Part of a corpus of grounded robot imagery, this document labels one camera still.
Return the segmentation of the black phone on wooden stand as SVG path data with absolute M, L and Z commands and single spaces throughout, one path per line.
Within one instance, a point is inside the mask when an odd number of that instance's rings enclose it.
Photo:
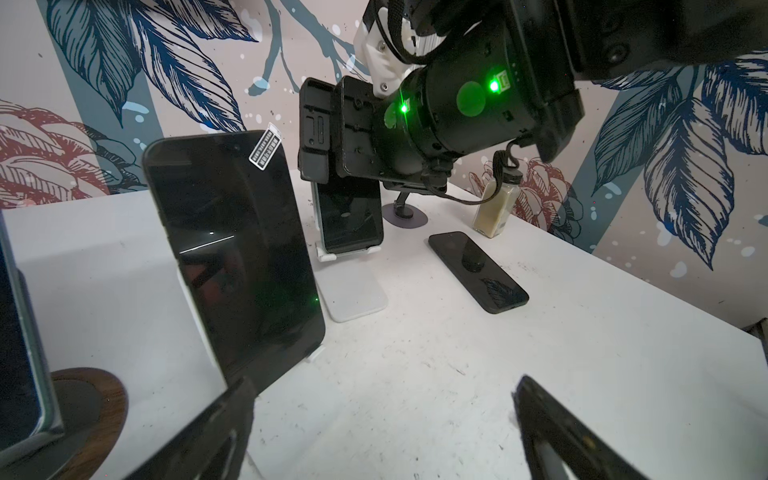
M 64 426 L 25 277 L 1 223 L 1 466 L 63 435 Z

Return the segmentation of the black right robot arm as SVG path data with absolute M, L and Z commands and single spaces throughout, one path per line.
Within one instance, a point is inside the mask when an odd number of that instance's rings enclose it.
M 371 1 L 356 53 L 369 81 L 300 91 L 304 180 L 444 191 L 495 145 L 567 146 L 577 81 L 727 60 L 767 43 L 763 1 Z

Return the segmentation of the black phone centre with sticker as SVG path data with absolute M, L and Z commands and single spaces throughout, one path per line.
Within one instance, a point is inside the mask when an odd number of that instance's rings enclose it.
M 161 139 L 142 166 L 192 299 L 194 276 L 221 268 L 247 278 L 314 278 L 275 129 Z

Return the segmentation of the purple round phone stand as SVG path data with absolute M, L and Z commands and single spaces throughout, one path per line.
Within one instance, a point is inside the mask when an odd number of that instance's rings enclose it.
M 415 206 L 407 203 L 409 193 L 400 192 L 397 198 L 382 206 L 383 218 L 395 227 L 417 229 L 428 223 L 427 215 Z

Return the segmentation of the white phone stand rear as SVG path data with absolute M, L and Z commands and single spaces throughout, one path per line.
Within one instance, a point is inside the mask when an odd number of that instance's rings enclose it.
M 328 254 L 322 248 L 316 218 L 315 224 L 318 240 L 315 243 L 316 259 L 313 268 L 320 295 L 331 319 L 336 323 L 345 323 L 383 311 L 388 306 L 388 298 L 368 265 L 368 257 L 379 252 L 383 242 L 367 250 L 341 255 Z

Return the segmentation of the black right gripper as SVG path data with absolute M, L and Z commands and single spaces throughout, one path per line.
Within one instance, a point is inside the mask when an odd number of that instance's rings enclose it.
M 409 140 L 393 100 L 373 94 L 372 85 L 351 76 L 332 84 L 307 78 L 299 92 L 298 169 L 305 181 L 327 184 L 341 178 L 374 180 L 392 191 L 420 190 L 420 154 Z

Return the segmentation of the round wooden phone stand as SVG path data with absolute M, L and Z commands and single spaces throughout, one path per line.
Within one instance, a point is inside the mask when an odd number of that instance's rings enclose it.
M 115 447 L 127 413 L 127 390 L 112 373 L 92 367 L 53 372 L 38 424 L 1 449 L 1 477 L 91 478 Z

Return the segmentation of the spice jar with black lid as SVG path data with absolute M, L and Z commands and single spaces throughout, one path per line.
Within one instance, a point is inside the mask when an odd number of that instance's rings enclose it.
M 491 179 L 485 186 L 474 218 L 473 228 L 487 238 L 499 235 L 514 210 L 521 193 L 523 174 L 517 168 L 506 170 L 502 182 Z

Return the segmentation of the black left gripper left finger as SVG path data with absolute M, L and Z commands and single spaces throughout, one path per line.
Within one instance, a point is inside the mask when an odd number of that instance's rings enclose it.
M 130 479 L 237 479 L 252 430 L 256 390 L 242 378 Z

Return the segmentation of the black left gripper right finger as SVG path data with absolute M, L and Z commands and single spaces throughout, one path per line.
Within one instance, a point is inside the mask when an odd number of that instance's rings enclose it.
M 521 377 L 512 398 L 533 479 L 645 477 L 532 377 Z

